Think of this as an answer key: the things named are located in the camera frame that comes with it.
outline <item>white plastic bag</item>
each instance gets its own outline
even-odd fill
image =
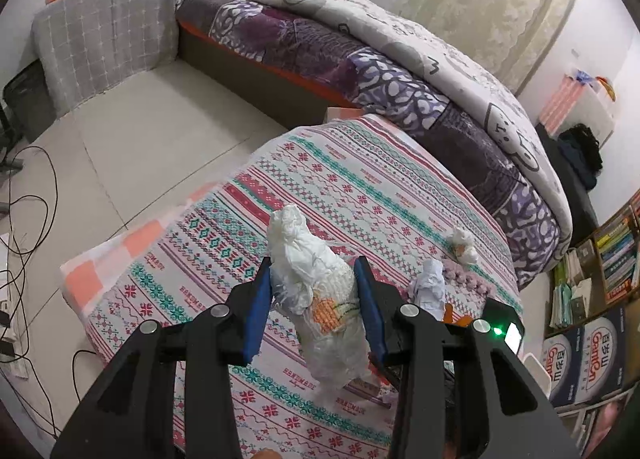
[[[313,235],[295,204],[267,229],[274,305],[296,327],[311,375],[342,387],[367,374],[369,346],[353,269]]]

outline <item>crumpled paper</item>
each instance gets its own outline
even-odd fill
[[[409,298],[436,320],[444,318],[444,277],[443,264],[431,257],[422,262],[422,272],[408,287]]]

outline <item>purple patterned sheet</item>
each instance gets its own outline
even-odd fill
[[[339,92],[431,152],[489,211],[519,288],[552,264],[558,222],[484,129],[438,89],[348,34],[251,0],[178,0],[176,18],[237,54]]]

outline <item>crumpled plastic bag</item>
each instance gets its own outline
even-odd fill
[[[453,228],[451,236],[454,253],[460,264],[472,265],[478,263],[478,252],[474,247],[476,238],[474,234],[462,228]]]
[[[267,243],[274,307],[295,325],[311,375],[333,387],[368,375],[369,346],[351,266],[309,231],[295,204],[271,214]]]
[[[427,258],[422,263],[422,272],[409,283],[407,288],[412,302],[439,321],[444,318],[445,311],[443,267],[441,261]]]

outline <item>metal screw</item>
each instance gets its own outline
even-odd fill
[[[418,306],[414,304],[404,304],[400,308],[400,312],[404,316],[408,316],[409,318],[411,318],[418,315],[418,313],[420,312],[420,308],[418,308]]]
[[[491,330],[491,325],[487,320],[478,318],[478,320],[474,320],[474,329],[479,333],[488,333]]]
[[[158,329],[158,322],[155,320],[145,320],[140,324],[140,332],[143,334],[151,334]]]
[[[225,304],[215,304],[211,308],[211,314],[216,318],[224,318],[229,314],[229,308]]]

